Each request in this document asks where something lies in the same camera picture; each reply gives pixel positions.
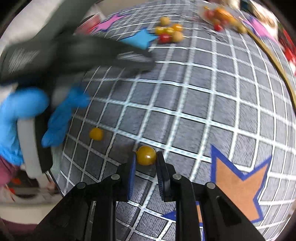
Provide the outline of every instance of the gray tablecloth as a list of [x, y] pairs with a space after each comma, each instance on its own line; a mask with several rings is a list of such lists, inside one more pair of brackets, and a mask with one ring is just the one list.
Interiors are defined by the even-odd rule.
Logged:
[[[153, 1], [120, 12], [129, 15], [99, 33], [132, 36], [167, 14], [183, 24], [186, 37], [177, 44], [153, 42], [157, 64], [151, 72], [98, 67], [83, 77], [91, 104], [73, 114], [58, 184], [66, 194], [80, 181], [101, 181], [141, 145], [162, 150], [178, 173], [202, 184], [210, 181], [211, 144], [245, 174], [272, 155], [258, 195], [264, 219], [254, 223], [271, 239], [284, 227], [296, 195], [295, 115], [287, 88], [248, 35], [227, 30], [227, 42], [220, 42], [203, 23], [173, 12], [192, 15], [183, 0]], [[265, 42], [295, 88], [279, 46]], [[104, 129], [100, 142], [89, 138], [95, 126]], [[132, 200], [117, 206], [117, 239], [175, 240], [175, 222], [162, 216], [174, 209], [161, 202], [155, 167], [137, 166]]]

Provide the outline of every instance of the maroon fabric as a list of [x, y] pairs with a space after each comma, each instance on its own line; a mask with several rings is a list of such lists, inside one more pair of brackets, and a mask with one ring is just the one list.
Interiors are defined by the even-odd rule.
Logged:
[[37, 227], [37, 224], [19, 224], [19, 223], [9, 222], [4, 219], [2, 219], [2, 221], [12, 235], [28, 234], [33, 232], [33, 230]]
[[12, 165], [0, 156], [0, 187], [9, 183], [20, 167]]

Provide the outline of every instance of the star sticker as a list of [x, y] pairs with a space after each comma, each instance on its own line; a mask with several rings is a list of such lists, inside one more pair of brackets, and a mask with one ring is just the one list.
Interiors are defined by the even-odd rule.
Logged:
[[149, 43], [154, 39], [157, 39], [157, 36], [154, 34], [150, 34], [147, 31], [147, 28], [143, 28], [139, 32], [135, 33], [133, 36], [121, 39], [120, 41], [134, 47], [147, 49], [149, 47]]
[[125, 16], [127, 16], [128, 14], [122, 15], [122, 16], [118, 16], [118, 13], [116, 13], [115, 15], [113, 15], [110, 19], [108, 19], [105, 22], [99, 23], [93, 30], [92, 34], [97, 33], [98, 31], [102, 30], [102, 31], [107, 31], [108, 28], [110, 28], [110, 26], [116, 22], [117, 20], [124, 18]]
[[[264, 187], [272, 156], [250, 173], [244, 174], [213, 145], [211, 150], [211, 182], [216, 183], [251, 222], [263, 220], [264, 217], [257, 198]], [[202, 225], [198, 203], [197, 212]], [[176, 211], [164, 214], [163, 217], [176, 220]]]

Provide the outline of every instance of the pink star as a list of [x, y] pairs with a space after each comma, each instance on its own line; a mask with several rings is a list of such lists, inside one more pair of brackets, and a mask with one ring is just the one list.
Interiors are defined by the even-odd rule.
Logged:
[[122, 15], [122, 16], [118, 16], [118, 13], [116, 13], [115, 15], [113, 15], [110, 19], [108, 19], [105, 22], [99, 23], [93, 31], [93, 34], [95, 34], [96, 32], [103, 30], [103, 31], [107, 31], [107, 29], [117, 20], [124, 18], [126, 15]]

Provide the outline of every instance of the blue glove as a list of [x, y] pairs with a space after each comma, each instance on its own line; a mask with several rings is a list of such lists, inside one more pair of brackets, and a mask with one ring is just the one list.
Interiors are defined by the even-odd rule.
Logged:
[[[78, 88], [72, 88], [51, 116], [42, 145], [48, 147], [61, 144], [71, 119], [71, 108], [86, 107], [88, 103], [86, 94]], [[17, 119], [33, 118], [48, 106], [48, 96], [38, 88], [17, 90], [0, 103], [0, 156], [16, 166], [24, 162], [17, 136]]]

